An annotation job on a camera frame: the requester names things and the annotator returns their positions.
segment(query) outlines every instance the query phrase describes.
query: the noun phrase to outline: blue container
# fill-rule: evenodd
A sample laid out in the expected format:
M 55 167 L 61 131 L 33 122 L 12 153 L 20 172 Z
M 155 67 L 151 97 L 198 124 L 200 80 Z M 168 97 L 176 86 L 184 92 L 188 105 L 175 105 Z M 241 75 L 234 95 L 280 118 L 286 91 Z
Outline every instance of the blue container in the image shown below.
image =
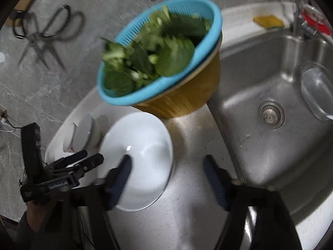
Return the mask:
M 200 17 L 211 21 L 211 28 L 203 40 L 194 50 L 194 55 L 189 65 L 180 73 L 171 77 L 159 77 L 149 85 L 126 96 L 118 97 L 114 91 L 104 87 L 104 62 L 101 62 L 97 75 L 97 87 L 101 98 L 112 105 L 130 106 L 144 102 L 172 87 L 189 73 L 191 73 L 209 54 L 221 35 L 222 16 L 219 7 L 211 0 L 167 0 L 147 9 L 141 15 L 132 20 L 115 38 L 115 41 L 123 46 L 128 45 L 140 31 L 155 10 L 162 9 L 167 5 L 170 12 L 177 12 L 192 16 L 199 14 Z

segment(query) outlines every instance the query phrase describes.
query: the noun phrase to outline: yellow sponge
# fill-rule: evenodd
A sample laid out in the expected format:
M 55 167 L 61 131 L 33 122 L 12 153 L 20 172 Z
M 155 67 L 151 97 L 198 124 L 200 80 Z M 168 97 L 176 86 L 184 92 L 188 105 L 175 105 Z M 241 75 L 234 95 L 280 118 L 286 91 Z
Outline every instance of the yellow sponge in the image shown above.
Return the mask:
M 274 15 L 254 17 L 253 21 L 266 29 L 284 27 L 283 21 Z

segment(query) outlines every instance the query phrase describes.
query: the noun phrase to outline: white plate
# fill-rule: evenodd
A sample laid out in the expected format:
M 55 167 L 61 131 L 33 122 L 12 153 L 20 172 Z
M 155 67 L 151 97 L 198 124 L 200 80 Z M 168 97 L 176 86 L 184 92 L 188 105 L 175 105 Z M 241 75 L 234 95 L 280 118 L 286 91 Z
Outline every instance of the white plate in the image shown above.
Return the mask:
M 124 154 L 132 157 L 132 172 L 117 208 L 138 211 L 154 203 L 167 186 L 173 164 L 170 134 L 161 120 L 137 112 L 122 117 L 109 129 L 99 152 L 104 163 L 97 168 L 104 178 Z

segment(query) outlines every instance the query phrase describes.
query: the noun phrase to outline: clear plastic container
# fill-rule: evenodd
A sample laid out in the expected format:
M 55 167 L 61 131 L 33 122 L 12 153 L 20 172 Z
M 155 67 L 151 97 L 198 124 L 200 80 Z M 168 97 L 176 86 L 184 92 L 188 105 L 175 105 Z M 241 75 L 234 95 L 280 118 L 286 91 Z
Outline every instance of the clear plastic container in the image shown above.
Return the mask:
M 333 119 L 333 84 L 325 71 L 327 69 L 313 63 L 301 76 L 302 96 L 314 116 L 323 121 Z

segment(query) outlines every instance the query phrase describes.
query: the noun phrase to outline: scissors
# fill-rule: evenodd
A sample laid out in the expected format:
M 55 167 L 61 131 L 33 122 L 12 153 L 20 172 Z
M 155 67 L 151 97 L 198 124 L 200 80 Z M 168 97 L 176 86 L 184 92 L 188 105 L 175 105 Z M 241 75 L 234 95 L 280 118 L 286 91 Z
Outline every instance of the scissors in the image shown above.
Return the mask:
M 66 15 L 66 18 L 65 18 L 64 22 L 61 24 L 60 28 L 57 31 L 48 34 L 47 30 L 53 25 L 56 18 L 60 15 L 60 13 L 63 10 L 67 11 L 67 15 Z M 46 27 L 43 29 L 42 32 L 36 31 L 36 32 L 30 33 L 30 34 L 27 34 L 26 29 L 25 29 L 25 25 L 24 25 L 25 14 L 26 14 L 25 11 L 16 11 L 16 15 L 13 18 L 13 20 L 21 19 L 21 26 L 22 26 L 23 34 L 17 33 L 16 28 L 14 26 L 15 22 L 13 22 L 13 26 L 12 26 L 13 33 L 14 33 L 15 37 L 17 37 L 19 39 L 27 39 L 29 41 L 29 44 L 27 45 L 27 47 L 23 51 L 23 54 L 22 54 L 21 59 L 19 61 L 19 64 L 22 62 L 24 56 L 28 52 L 28 49 L 30 47 L 32 47 L 35 50 L 35 52 L 37 53 L 38 58 L 43 62 L 43 64 L 46 66 L 46 68 L 49 68 L 47 66 L 47 63 L 46 63 L 44 57 L 43 57 L 44 50 L 46 48 L 48 48 L 49 51 L 52 53 L 52 55 L 56 58 L 58 63 L 62 66 L 62 68 L 64 68 L 64 66 L 61 63 L 61 60 L 60 60 L 59 56 L 57 55 L 55 49 L 53 48 L 53 46 L 51 44 L 49 44 L 49 42 L 46 41 L 46 39 L 52 38 L 52 37 L 58 35 L 59 33 L 61 33 L 64 30 L 64 28 L 68 24 L 70 16 L 71 16 L 70 6 L 69 5 L 62 5 L 61 7 L 59 7 L 57 9 L 57 11 L 53 14 L 53 16 L 51 17 L 51 19 L 49 20 L 49 22 L 47 23 Z M 39 47 L 39 45 L 38 45 L 39 41 L 44 42 L 43 48 Z

